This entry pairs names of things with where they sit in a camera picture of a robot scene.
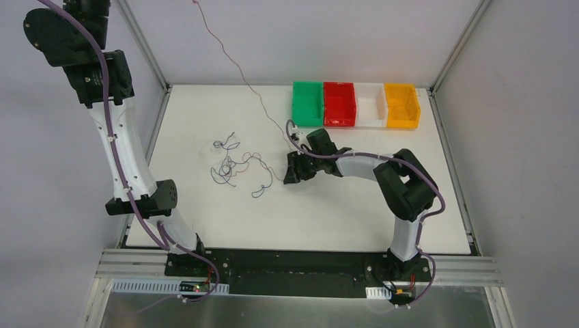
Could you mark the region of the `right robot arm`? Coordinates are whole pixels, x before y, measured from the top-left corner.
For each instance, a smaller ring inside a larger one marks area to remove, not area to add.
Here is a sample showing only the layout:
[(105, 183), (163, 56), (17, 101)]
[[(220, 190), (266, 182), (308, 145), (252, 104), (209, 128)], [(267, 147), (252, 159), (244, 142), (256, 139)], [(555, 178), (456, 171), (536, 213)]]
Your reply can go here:
[(430, 209), (434, 200), (440, 201), (438, 213), (446, 208), (437, 184), (414, 153), (406, 148), (392, 155), (338, 149), (323, 128), (308, 135), (295, 128), (292, 121), (287, 123), (286, 135), (296, 149), (287, 155), (284, 184), (310, 180), (318, 172), (376, 182), (395, 217), (386, 267), (391, 277), (398, 280), (412, 275), (421, 259), (419, 241), (423, 222), (433, 215)]

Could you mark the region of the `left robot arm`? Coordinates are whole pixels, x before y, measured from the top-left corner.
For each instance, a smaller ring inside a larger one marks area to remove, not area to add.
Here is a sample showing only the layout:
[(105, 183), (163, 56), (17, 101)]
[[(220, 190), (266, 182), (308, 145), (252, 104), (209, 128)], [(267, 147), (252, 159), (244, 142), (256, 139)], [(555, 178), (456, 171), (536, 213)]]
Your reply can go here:
[(149, 237), (169, 252), (170, 267), (192, 276), (209, 267), (206, 252), (177, 210), (173, 180), (156, 180), (135, 126), (135, 92), (126, 56), (106, 49), (109, 1), (43, 1), (27, 13), (23, 29), (48, 64), (61, 68), (87, 108), (102, 141), (113, 179), (111, 216), (134, 215)]

